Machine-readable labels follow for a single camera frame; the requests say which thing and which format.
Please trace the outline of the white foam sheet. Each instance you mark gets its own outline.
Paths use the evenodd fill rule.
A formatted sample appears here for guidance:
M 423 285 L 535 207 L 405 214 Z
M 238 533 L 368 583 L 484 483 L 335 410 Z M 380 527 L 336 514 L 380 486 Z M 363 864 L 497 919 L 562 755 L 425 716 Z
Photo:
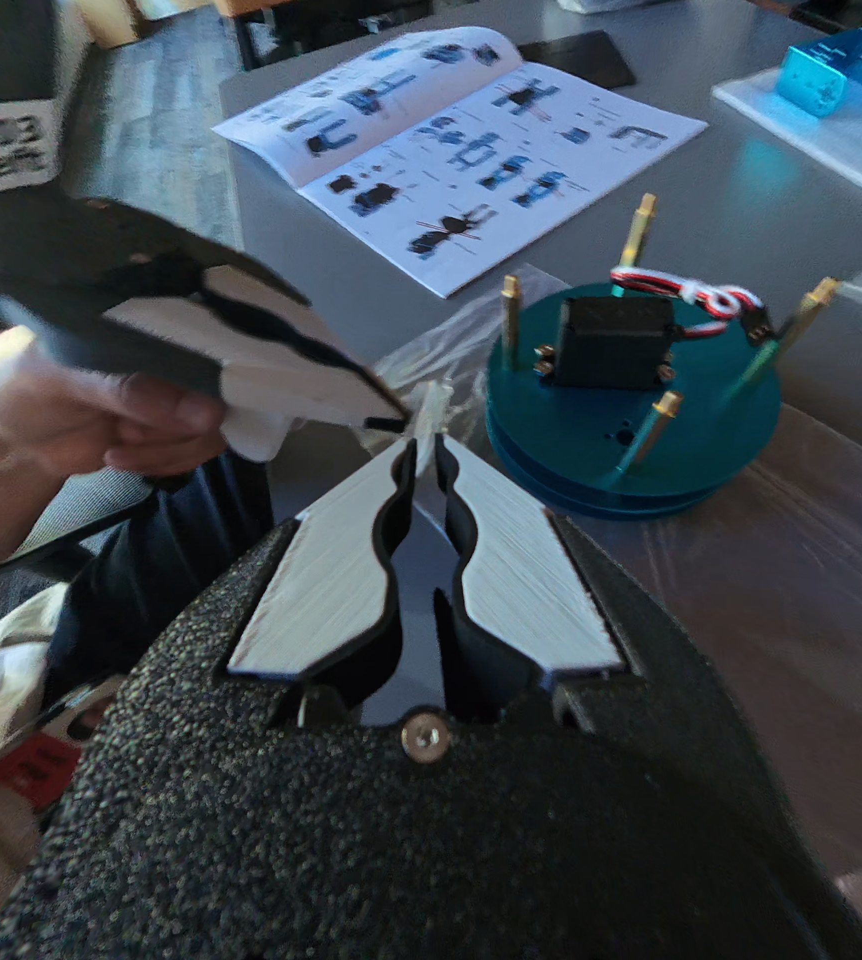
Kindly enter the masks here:
M 781 67 L 718 83 L 712 98 L 862 189 L 862 87 L 851 88 L 833 114 L 817 118 L 777 94 Z

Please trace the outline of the black flat panel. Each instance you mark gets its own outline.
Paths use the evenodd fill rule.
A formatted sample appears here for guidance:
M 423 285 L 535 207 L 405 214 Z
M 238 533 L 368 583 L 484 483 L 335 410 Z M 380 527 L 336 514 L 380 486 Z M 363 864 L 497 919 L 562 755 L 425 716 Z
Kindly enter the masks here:
M 605 30 L 593 30 L 517 47 L 528 63 L 549 66 L 605 90 L 637 84 L 631 66 Z

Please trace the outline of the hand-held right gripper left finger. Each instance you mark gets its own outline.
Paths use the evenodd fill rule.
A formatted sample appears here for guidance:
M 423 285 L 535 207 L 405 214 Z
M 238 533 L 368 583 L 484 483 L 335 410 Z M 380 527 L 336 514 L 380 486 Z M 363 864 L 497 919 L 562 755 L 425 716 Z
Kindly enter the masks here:
M 416 461 L 416 441 L 400 439 L 296 515 L 229 674 L 309 681 L 377 637 L 396 597 L 390 558 L 410 528 Z

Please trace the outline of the grey desk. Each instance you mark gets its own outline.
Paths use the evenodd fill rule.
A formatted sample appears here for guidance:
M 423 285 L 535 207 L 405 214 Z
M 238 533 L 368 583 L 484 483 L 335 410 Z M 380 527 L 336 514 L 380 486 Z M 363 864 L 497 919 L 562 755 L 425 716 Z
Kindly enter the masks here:
M 645 263 L 759 294 L 780 322 L 825 277 L 862 273 L 862 190 L 720 102 L 719 83 L 776 66 L 811 31 L 745 2 L 681 2 L 585 20 L 552 2 L 484 2 L 429 29 L 481 25 L 514 42 L 608 32 L 636 75 L 631 97 L 707 121 L 635 181 L 445 300 L 428 293 L 300 198 L 248 150 L 226 143 L 245 251 L 299 288 L 355 352 L 378 359 L 476 301 L 507 271 L 566 285 L 617 260 L 644 192 L 658 204 Z M 862 446 L 862 308 L 837 298 L 780 367 L 788 405 Z

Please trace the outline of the large blue U bracket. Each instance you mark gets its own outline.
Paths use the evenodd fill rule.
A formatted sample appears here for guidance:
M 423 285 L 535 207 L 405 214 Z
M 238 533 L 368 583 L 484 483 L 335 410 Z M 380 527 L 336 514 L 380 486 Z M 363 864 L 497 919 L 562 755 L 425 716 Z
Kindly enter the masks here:
M 817 118 L 839 110 L 850 89 L 862 88 L 862 28 L 788 48 L 776 94 Z

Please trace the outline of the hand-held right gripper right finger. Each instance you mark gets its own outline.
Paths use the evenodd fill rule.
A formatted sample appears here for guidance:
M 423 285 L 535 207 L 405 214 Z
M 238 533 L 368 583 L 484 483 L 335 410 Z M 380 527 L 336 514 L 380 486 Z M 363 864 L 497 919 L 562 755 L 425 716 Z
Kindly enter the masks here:
M 562 680 L 624 673 L 605 613 L 554 524 L 528 491 L 447 434 L 435 438 L 445 531 L 458 554 L 452 588 L 461 627 L 509 667 Z

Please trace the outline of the large clear plastic bag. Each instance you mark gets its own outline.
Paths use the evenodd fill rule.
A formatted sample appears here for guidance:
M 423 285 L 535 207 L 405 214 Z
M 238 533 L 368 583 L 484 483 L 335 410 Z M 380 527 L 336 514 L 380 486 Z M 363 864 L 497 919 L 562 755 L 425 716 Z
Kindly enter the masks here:
M 862 916 L 862 445 L 784 404 L 725 486 L 659 518 L 576 512 L 715 665 Z

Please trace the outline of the black servo motor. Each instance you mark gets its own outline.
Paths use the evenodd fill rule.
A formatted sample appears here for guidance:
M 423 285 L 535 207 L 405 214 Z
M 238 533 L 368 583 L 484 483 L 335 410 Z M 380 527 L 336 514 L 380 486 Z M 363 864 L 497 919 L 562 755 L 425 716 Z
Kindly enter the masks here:
M 533 352 L 535 375 L 564 388 L 651 391 L 676 378 L 673 346 L 711 340 L 737 323 L 753 348 L 777 339 L 763 300 L 662 270 L 616 266 L 609 294 L 572 295 L 559 307 L 557 342 Z

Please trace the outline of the person's left hand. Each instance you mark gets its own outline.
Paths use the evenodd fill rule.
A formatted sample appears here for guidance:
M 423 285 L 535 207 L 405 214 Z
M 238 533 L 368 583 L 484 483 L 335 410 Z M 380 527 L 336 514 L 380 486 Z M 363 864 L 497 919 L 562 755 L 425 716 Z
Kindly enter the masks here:
M 75 475 L 185 474 L 221 453 L 223 403 L 144 374 L 62 366 L 25 327 L 0 333 L 0 563 Z

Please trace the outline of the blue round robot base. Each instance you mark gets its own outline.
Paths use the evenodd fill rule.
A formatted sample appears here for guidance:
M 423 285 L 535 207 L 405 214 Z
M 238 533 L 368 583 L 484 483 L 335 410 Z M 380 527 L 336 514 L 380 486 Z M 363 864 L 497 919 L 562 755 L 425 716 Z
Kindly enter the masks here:
M 776 366 L 834 300 L 841 282 L 806 292 L 776 339 L 759 347 L 735 322 L 720 337 L 673 345 L 676 377 L 655 390 L 565 388 L 534 372 L 540 345 L 557 342 L 562 302 L 610 294 L 611 271 L 640 267 L 657 206 L 645 194 L 605 282 L 523 306 L 505 276 L 501 328 L 485 369 L 485 427 L 508 473 L 569 513 L 615 520 L 667 517 L 708 499 L 771 442 L 783 407 Z

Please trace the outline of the white instruction booklet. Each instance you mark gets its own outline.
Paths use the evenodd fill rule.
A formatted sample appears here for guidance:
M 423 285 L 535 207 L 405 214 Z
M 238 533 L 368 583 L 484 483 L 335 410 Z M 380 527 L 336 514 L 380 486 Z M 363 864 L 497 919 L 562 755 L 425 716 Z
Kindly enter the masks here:
M 213 132 L 447 298 L 707 126 L 467 26 L 401 34 Z

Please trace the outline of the person's dark trousers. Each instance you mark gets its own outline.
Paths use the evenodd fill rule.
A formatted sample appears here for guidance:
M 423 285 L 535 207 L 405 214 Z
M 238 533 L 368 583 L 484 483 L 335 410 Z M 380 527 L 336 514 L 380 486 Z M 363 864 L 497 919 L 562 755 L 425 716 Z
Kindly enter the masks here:
M 157 492 L 70 583 L 46 655 L 40 711 L 124 676 L 215 579 L 275 525 L 267 467 L 233 452 Z

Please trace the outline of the red black badge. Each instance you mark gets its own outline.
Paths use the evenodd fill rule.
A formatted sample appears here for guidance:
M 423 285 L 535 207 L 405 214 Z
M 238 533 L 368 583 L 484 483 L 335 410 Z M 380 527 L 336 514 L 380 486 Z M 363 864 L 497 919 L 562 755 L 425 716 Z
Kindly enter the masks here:
M 74 741 L 37 731 L 0 758 L 0 786 L 41 813 L 65 793 L 83 751 Z

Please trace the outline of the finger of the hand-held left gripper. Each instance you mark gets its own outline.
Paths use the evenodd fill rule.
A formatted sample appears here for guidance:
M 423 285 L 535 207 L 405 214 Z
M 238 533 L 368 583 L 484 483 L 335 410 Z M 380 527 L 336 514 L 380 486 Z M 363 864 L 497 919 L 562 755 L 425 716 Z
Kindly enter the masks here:
M 408 424 L 407 407 L 369 368 L 260 306 L 235 298 L 130 298 L 110 318 L 216 362 L 220 396 L 231 409 L 388 431 Z
M 322 423 L 407 423 L 411 414 L 306 304 L 231 267 L 207 269 L 203 354 L 233 405 Z

